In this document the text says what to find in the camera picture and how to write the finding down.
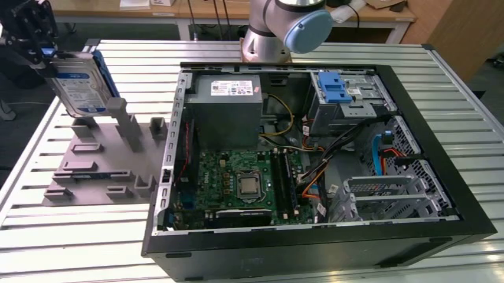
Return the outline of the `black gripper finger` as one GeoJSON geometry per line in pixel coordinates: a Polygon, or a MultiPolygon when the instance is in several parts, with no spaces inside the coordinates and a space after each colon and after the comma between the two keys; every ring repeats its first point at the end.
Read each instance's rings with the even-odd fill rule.
{"type": "Polygon", "coordinates": [[[56,77],[58,70],[52,65],[58,58],[59,47],[55,42],[59,29],[54,22],[20,24],[1,22],[3,46],[15,53],[20,64],[35,69],[41,77],[56,77]]]}

